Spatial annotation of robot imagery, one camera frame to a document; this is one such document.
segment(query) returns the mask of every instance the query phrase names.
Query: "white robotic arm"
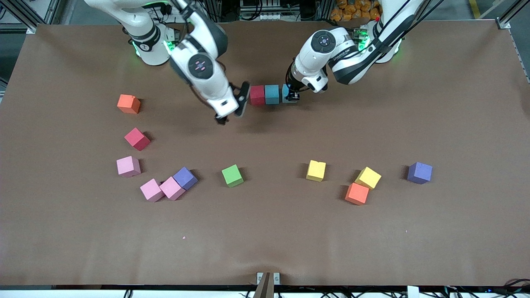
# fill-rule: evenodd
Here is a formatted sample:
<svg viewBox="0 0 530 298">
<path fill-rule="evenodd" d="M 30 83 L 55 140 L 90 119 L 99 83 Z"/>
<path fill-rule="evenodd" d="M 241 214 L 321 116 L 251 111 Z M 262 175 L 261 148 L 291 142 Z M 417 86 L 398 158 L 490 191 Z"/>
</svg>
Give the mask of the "white robotic arm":
<svg viewBox="0 0 530 298">
<path fill-rule="evenodd" d="M 171 0 L 194 30 L 174 48 L 164 40 L 167 28 L 153 22 L 142 6 L 149 0 L 85 0 L 118 20 L 132 38 L 140 58 L 149 65 L 160 65 L 170 60 L 171 67 L 190 86 L 194 86 L 206 102 L 215 110 L 219 124 L 227 122 L 232 112 L 243 116 L 250 95 L 250 85 L 243 82 L 241 88 L 229 84 L 224 70 L 216 58 L 226 52 L 228 38 L 221 27 L 196 11 L 187 0 Z"/>
<path fill-rule="evenodd" d="M 389 61 L 423 0 L 380 0 L 384 8 L 379 21 L 351 30 L 344 27 L 315 32 L 305 42 L 287 70 L 288 97 L 299 99 L 298 92 L 307 86 L 313 92 L 328 88 L 326 64 L 335 79 L 350 85 L 360 80 L 374 63 Z"/>
</svg>

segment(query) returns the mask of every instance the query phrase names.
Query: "yellow cube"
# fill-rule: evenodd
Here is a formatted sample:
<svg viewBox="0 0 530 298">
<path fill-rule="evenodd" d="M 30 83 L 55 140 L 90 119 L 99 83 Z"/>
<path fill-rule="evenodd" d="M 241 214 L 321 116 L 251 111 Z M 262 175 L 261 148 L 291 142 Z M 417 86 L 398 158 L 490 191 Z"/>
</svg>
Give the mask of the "yellow cube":
<svg viewBox="0 0 530 298">
<path fill-rule="evenodd" d="M 318 161 L 312 160 L 309 162 L 309 168 L 307 168 L 307 176 L 305 178 L 320 182 L 324 179 L 325 170 L 326 170 L 325 162 L 318 162 Z"/>
<path fill-rule="evenodd" d="M 381 175 L 379 175 L 369 167 L 366 167 L 361 171 L 359 177 L 355 179 L 355 183 L 364 187 L 368 187 L 369 189 L 374 189 L 377 183 L 379 182 L 379 179 L 381 179 Z"/>
</svg>

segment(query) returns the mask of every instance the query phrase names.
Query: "toy block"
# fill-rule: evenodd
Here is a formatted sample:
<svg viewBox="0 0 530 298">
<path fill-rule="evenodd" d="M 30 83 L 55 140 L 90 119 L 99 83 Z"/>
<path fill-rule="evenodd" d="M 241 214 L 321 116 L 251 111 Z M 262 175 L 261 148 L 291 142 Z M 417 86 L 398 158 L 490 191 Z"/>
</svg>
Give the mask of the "toy block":
<svg viewBox="0 0 530 298">
<path fill-rule="evenodd" d="M 122 94 L 118 100 L 118 108 L 124 113 L 138 114 L 140 101 L 136 96 Z"/>
<path fill-rule="evenodd" d="M 221 172 L 223 173 L 223 177 L 225 177 L 226 185 L 228 185 L 228 187 L 234 187 L 243 183 L 243 177 L 236 164 Z"/>
<path fill-rule="evenodd" d="M 140 171 L 140 163 L 132 156 L 116 160 L 116 165 L 118 166 L 118 175 L 122 177 L 129 178 L 142 173 Z"/>
<path fill-rule="evenodd" d="M 147 145 L 149 145 L 149 143 L 151 143 L 151 141 L 149 141 L 149 139 L 136 127 L 125 136 L 125 139 L 138 151 L 142 151 Z"/>
<path fill-rule="evenodd" d="M 345 200 L 355 205 L 364 205 L 369 189 L 359 184 L 352 183 L 348 187 Z"/>
<path fill-rule="evenodd" d="M 166 197 L 172 201 L 178 199 L 186 190 L 180 187 L 173 177 L 169 177 L 162 185 L 160 189 L 166 195 Z"/>
<path fill-rule="evenodd" d="M 326 170 L 325 162 L 310 161 L 307 168 L 306 179 L 321 182 L 324 180 L 324 172 Z"/>
<path fill-rule="evenodd" d="M 265 104 L 265 87 L 263 85 L 250 87 L 250 104 L 253 106 Z"/>
<path fill-rule="evenodd" d="M 265 103 L 280 104 L 280 87 L 278 85 L 265 86 Z"/>
<path fill-rule="evenodd" d="M 381 179 L 381 175 L 366 167 L 361 171 L 357 179 L 355 179 L 355 183 L 368 187 L 369 189 L 374 189 L 379 179 Z"/>
<path fill-rule="evenodd" d="M 190 189 L 198 181 L 186 167 L 180 169 L 180 171 L 173 175 L 173 178 L 185 190 Z"/>
<path fill-rule="evenodd" d="M 297 100 L 288 100 L 287 95 L 289 95 L 289 88 L 287 87 L 287 84 L 284 84 L 284 86 L 281 88 L 281 102 L 282 103 L 298 102 Z"/>
<path fill-rule="evenodd" d="M 430 181 L 432 166 L 421 162 L 415 162 L 409 167 L 407 180 L 417 184 L 424 184 Z"/>
<path fill-rule="evenodd" d="M 160 189 L 160 183 L 155 179 L 149 180 L 146 184 L 140 186 L 145 198 L 150 202 L 156 202 L 164 196 L 164 192 Z"/>
</svg>

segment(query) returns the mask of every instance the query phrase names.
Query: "table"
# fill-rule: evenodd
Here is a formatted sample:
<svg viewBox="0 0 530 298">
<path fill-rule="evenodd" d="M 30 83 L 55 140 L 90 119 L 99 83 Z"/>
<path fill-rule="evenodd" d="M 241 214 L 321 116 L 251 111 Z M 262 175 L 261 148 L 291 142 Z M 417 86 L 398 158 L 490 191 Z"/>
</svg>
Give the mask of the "table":
<svg viewBox="0 0 530 298">
<path fill-rule="evenodd" d="M 232 82 L 283 84 L 323 23 L 231 23 Z M 494 21 L 417 26 L 389 63 L 325 94 L 248 107 L 218 126 L 168 64 L 148 67 L 119 26 L 43 25 L 0 105 L 1 284 L 502 285 L 530 275 L 530 86 Z M 142 99 L 138 115 L 116 107 Z M 137 152 L 132 128 L 153 140 Z M 144 173 L 122 178 L 133 155 Z M 308 181 L 309 160 L 328 163 Z M 416 162 L 433 181 L 404 179 Z M 245 183 L 224 185 L 237 164 Z M 181 200 L 139 187 L 182 166 Z M 365 166 L 365 206 L 343 200 Z"/>
</svg>

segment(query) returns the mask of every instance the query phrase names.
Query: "gray floor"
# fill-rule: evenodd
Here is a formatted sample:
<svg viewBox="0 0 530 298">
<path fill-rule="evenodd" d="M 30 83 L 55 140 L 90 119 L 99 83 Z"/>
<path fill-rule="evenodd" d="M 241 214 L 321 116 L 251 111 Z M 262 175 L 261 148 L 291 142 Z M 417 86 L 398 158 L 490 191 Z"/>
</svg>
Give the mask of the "gray floor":
<svg viewBox="0 0 530 298">
<path fill-rule="evenodd" d="M 514 0 L 505 0 L 487 18 L 500 16 Z M 476 0 L 480 13 L 491 7 L 493 0 Z M 468 0 L 444 0 L 426 20 L 471 20 L 473 19 Z M 70 0 L 61 17 L 62 24 L 116 24 L 107 14 L 89 7 L 83 0 Z M 525 65 L 530 66 L 530 4 L 524 7 L 510 22 L 511 32 Z M 0 34 L 0 76 L 9 79 L 24 42 L 23 34 Z"/>
</svg>

